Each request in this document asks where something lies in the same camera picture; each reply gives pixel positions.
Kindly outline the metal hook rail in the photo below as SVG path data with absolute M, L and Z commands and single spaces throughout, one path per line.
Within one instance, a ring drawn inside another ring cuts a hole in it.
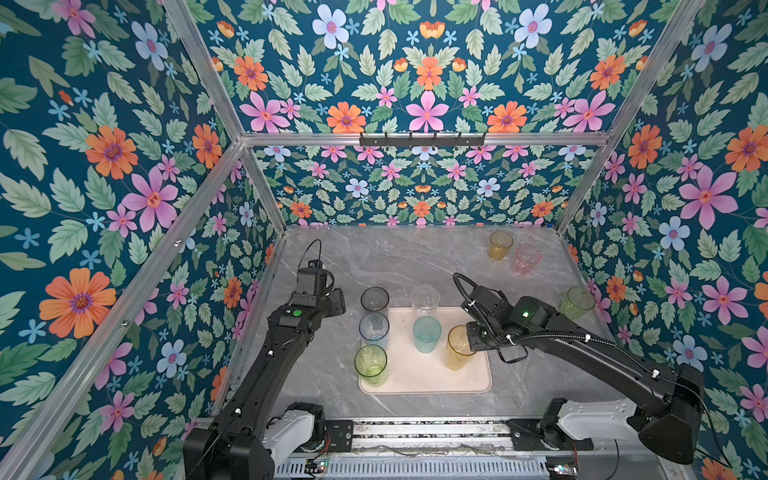
M 398 149 L 412 147 L 437 147 L 452 149 L 456 147 L 483 146 L 486 141 L 485 134 L 469 133 L 376 133 L 360 134 L 358 137 L 360 146 L 394 147 Z

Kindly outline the pink tumbler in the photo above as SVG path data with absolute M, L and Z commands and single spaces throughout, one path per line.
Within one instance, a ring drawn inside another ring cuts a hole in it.
M 521 276 L 528 275 L 539 264 L 541 258 L 542 255 L 535 246 L 522 244 L 515 252 L 513 271 Z

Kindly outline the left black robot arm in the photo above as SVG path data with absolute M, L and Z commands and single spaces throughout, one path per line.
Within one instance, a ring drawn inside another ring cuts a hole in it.
M 184 440 L 186 479 L 272 479 L 297 449 L 323 446 L 322 406 L 295 402 L 279 417 L 271 413 L 322 320 L 345 312 L 339 288 L 295 292 L 272 312 L 262 349 L 231 401 L 208 427 L 195 428 Z

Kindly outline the grey smoky tumbler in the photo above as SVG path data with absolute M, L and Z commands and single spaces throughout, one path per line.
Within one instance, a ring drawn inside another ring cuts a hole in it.
M 387 316 L 390 304 L 390 295 L 381 286 L 372 286 L 363 291 L 360 304 L 366 313 L 379 313 Z

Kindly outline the light blue tumbler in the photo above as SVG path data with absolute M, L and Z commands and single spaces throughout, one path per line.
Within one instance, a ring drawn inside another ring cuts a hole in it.
M 366 314 L 360 320 L 358 330 L 364 345 L 377 345 L 387 349 L 390 323 L 386 315 L 379 312 Z

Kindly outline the tall green faceted tumbler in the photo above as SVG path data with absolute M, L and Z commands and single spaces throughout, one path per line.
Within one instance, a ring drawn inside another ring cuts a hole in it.
M 379 387 L 385 382 L 387 366 L 386 350 L 379 345 L 364 345 L 354 357 L 354 367 L 359 379 L 373 387 Z

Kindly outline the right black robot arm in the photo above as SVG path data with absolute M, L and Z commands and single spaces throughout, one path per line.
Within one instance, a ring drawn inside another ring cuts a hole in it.
M 571 449 L 593 439 L 637 440 L 680 465 L 694 460 L 705 414 L 703 374 L 641 358 L 593 335 L 531 296 L 510 303 L 499 290 L 473 284 L 460 292 L 471 352 L 539 350 L 578 367 L 621 393 L 612 402 L 553 399 L 533 432 L 544 446 Z

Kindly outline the teal dotted tumbler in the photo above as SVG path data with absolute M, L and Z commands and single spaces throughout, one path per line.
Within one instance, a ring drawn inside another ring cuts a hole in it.
M 441 323 L 432 316 L 422 316 L 413 324 L 414 343 L 420 353 L 431 353 L 436 348 L 441 335 Z

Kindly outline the beige plastic tray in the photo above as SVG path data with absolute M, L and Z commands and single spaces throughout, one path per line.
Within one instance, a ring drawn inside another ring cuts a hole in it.
M 447 335 L 452 328 L 468 323 L 469 315 L 459 307 L 440 307 L 436 315 L 443 329 L 442 336 L 432 352 L 422 353 L 415 345 L 412 330 L 415 311 L 410 307 L 389 309 L 390 333 L 383 382 L 373 385 L 360 376 L 358 385 L 362 392 L 426 395 L 485 393 L 491 389 L 492 375 L 486 353 L 474 354 L 459 370 L 451 369 L 446 363 Z

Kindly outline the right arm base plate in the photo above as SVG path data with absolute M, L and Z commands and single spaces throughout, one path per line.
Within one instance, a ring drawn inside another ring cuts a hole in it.
M 593 451 L 591 439 L 574 440 L 557 426 L 542 427 L 536 418 L 512 418 L 504 422 L 510 430 L 510 438 L 517 451 Z

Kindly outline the short yellow tumbler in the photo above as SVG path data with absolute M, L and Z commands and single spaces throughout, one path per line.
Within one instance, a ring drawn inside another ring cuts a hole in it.
M 489 237 L 488 256 L 493 261 L 502 261 L 506 258 L 512 246 L 514 238 L 507 231 L 494 231 Z

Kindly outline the aluminium front rail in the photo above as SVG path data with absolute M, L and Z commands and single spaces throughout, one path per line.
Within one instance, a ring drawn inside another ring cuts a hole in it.
M 640 442 L 656 455 L 664 457 L 666 448 L 640 427 L 638 417 L 627 417 L 621 412 L 592 413 L 587 410 L 546 414 L 541 418 L 542 427 L 557 426 L 574 440 L 591 439 Z M 341 419 L 355 423 L 352 450 L 365 446 L 373 448 L 458 445 L 509 441 L 510 430 L 504 418 L 362 418 Z

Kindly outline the clear glass tumbler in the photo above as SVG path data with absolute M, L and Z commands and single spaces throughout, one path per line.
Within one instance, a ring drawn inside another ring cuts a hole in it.
M 439 307 L 441 295 L 431 285 L 417 285 L 411 294 L 413 311 L 417 318 L 434 316 Z

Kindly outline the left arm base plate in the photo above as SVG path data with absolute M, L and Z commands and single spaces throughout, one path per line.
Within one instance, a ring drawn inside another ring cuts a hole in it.
M 319 456 L 328 452 L 347 453 L 352 450 L 355 423 L 352 420 L 325 420 L 315 423 L 310 439 L 298 452 Z

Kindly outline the tall yellow tumbler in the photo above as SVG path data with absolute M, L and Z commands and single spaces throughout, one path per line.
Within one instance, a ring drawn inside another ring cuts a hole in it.
M 474 355 L 475 352 L 470 345 L 467 326 L 454 326 L 447 337 L 447 367 L 453 371 L 461 370 Z

